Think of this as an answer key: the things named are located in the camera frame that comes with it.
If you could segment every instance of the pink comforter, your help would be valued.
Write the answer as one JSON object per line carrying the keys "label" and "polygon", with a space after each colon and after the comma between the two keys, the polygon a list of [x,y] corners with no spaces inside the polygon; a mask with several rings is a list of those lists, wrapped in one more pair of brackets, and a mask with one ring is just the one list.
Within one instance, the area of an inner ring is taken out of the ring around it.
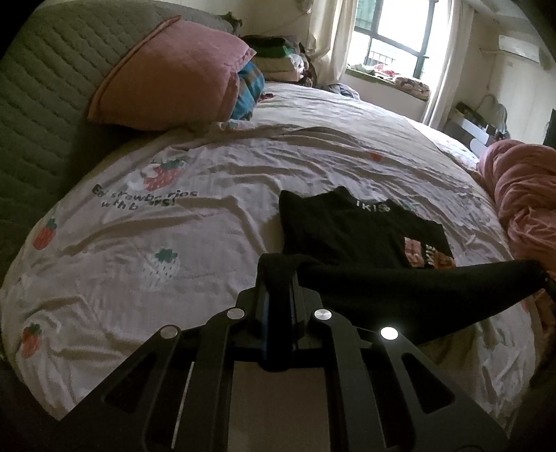
{"label": "pink comforter", "polygon": [[[556,150],[516,140],[491,145],[478,170],[498,208],[515,259],[536,259],[556,276]],[[536,300],[543,332],[556,325],[552,301]]]}

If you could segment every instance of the bed sheet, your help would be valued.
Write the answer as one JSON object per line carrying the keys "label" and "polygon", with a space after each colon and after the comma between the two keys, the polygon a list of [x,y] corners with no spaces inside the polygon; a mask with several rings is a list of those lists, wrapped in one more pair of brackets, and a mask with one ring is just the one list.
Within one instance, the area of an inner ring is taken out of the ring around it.
{"label": "bed sheet", "polygon": [[[279,252],[283,189],[344,185],[441,223],[459,266],[511,259],[488,195],[401,116],[269,83],[250,122],[144,137],[114,153],[31,231],[0,291],[19,378],[60,419],[161,326],[191,328]],[[535,368],[520,304],[423,346],[509,428]]]}

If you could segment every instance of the white air conditioner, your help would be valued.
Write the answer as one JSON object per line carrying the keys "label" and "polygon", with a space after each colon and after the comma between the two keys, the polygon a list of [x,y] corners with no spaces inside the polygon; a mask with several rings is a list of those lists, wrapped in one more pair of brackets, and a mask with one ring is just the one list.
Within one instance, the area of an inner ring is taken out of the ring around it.
{"label": "white air conditioner", "polygon": [[540,49],[539,46],[531,44],[527,41],[522,41],[510,36],[500,35],[498,37],[498,45],[500,50],[504,52],[513,53],[522,56],[536,63],[540,63]]}

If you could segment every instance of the blue plaid pillow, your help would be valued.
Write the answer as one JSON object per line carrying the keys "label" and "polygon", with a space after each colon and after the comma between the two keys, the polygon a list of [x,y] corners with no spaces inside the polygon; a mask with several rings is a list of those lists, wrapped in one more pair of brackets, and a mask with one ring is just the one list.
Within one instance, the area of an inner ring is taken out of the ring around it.
{"label": "blue plaid pillow", "polygon": [[249,121],[265,87],[265,78],[252,61],[247,63],[237,75],[240,78],[240,90],[230,119]]}

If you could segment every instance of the beige curtain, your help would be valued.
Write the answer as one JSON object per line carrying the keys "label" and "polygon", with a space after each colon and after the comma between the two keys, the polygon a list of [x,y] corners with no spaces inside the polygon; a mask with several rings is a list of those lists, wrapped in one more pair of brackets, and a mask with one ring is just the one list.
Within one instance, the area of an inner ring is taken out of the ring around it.
{"label": "beige curtain", "polygon": [[463,0],[449,0],[450,19],[448,45],[439,82],[427,102],[423,123],[439,129],[446,123],[461,79],[463,62],[469,46],[473,8]]}
{"label": "beige curtain", "polygon": [[319,85],[337,83],[346,70],[357,0],[315,0],[307,52]]}

